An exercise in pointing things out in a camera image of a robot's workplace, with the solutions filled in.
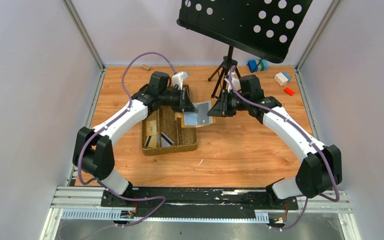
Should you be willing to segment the yellow leather card holder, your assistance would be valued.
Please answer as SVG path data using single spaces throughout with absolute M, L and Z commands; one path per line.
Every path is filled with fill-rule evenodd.
M 182 128 L 200 128 L 216 123 L 214 116 L 208 116 L 209 110 L 213 107 L 211 100 L 204 102 L 195 102 L 195 111 L 193 112 L 176 112 L 176 119 L 180 120 Z

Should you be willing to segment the beige illustrated card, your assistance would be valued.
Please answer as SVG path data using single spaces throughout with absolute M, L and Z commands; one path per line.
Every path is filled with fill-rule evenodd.
M 156 136 L 158 132 L 158 126 L 156 120 L 146 120 L 145 121 L 145 135 Z

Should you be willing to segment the white card with black stripe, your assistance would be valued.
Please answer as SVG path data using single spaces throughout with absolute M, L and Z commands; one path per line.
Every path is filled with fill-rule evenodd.
M 147 148 L 157 148 L 159 145 L 158 135 L 149 135 L 145 138 L 144 146 Z

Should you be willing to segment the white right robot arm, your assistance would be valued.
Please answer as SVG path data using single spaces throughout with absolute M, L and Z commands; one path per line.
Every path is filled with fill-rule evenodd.
M 272 130 L 295 154 L 300 167 L 295 176 L 280 179 L 267 187 L 275 201 L 304 196 L 309 199 L 325 197 L 333 189 L 337 202 L 338 184 L 342 182 L 342 154 L 337 146 L 326 145 L 309 134 L 273 96 L 265 96 L 256 75 L 240 79 L 231 74 L 224 81 L 214 106 L 208 111 L 212 117 L 233 117 L 238 111 L 247 111 L 258 122 Z

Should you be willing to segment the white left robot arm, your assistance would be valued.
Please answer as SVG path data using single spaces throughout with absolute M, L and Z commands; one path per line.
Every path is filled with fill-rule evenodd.
M 145 120 L 161 106 L 172 108 L 174 112 L 194 112 L 184 81 L 186 71 L 173 76 L 155 71 L 149 83 L 133 94 L 128 103 L 108 120 L 93 127 L 82 127 L 76 136 L 72 162 L 79 171 L 92 175 L 106 188 L 123 195 L 130 182 L 115 169 L 113 147 L 134 125 Z

